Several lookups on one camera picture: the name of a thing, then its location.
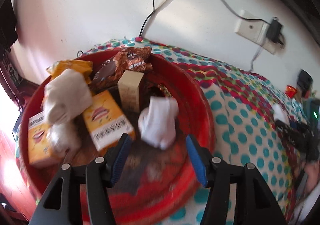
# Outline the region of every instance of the power adapter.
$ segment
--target power adapter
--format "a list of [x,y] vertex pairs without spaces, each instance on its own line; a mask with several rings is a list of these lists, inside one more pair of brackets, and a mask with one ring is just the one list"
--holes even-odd
[[277,19],[273,19],[267,30],[266,37],[274,43],[283,45],[283,42],[279,39],[281,29],[282,24]]

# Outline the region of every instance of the snack package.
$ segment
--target snack package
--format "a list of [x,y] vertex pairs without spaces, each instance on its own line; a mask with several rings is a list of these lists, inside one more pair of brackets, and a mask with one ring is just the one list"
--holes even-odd
[[93,98],[93,104],[83,113],[84,122],[97,151],[113,146],[123,133],[135,138],[133,126],[123,114],[109,91]]
[[51,75],[51,80],[55,79],[66,69],[73,69],[78,71],[84,76],[87,84],[90,84],[90,74],[92,72],[92,61],[78,61],[78,60],[65,60],[56,61],[51,67],[47,68],[46,71]]
[[125,48],[114,57],[102,64],[100,70],[95,74],[90,88],[94,92],[115,86],[126,70],[137,72],[148,72],[152,70],[151,63],[145,60],[150,56],[151,47]]
[[44,168],[60,162],[61,158],[53,153],[47,140],[49,124],[44,121],[41,112],[29,119],[28,128],[28,155],[29,164],[36,168]]

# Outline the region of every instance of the yellow snack bag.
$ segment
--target yellow snack bag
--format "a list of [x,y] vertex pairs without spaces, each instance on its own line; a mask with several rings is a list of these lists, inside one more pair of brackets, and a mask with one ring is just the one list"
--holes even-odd
[[87,84],[91,83],[89,78],[92,72],[92,61],[78,61],[78,60],[65,60],[65,61],[56,61],[47,68],[47,72],[51,75],[51,80],[59,76],[66,69],[73,69],[81,73]]

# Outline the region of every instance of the rolled white sock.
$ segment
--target rolled white sock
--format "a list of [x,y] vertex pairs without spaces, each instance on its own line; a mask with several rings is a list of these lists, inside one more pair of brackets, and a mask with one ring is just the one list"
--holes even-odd
[[175,118],[179,113],[174,98],[151,97],[138,120],[141,140],[162,150],[173,144],[176,137]]
[[77,152],[81,147],[81,140],[77,135],[76,126],[72,121],[54,124],[48,131],[48,141],[59,157],[65,157],[67,151]]
[[83,75],[66,69],[44,88],[44,118],[50,125],[63,124],[92,105],[92,96]]

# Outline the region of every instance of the blue gripper pad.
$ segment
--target blue gripper pad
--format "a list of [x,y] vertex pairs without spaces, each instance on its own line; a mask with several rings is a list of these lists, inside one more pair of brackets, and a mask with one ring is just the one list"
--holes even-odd
[[206,174],[206,167],[199,155],[199,153],[201,153],[201,147],[194,139],[194,137],[191,137],[191,135],[188,135],[186,137],[186,147],[193,169],[195,170],[197,180],[202,184],[203,187],[206,187],[208,184],[208,179]]
[[125,164],[125,161],[127,160],[127,157],[129,155],[129,151],[131,148],[132,140],[131,137],[128,134],[126,135],[125,140],[122,143],[122,146],[118,152],[118,155],[116,156],[116,159],[112,165],[112,177],[111,177],[111,183],[114,186],[121,177],[121,173]]

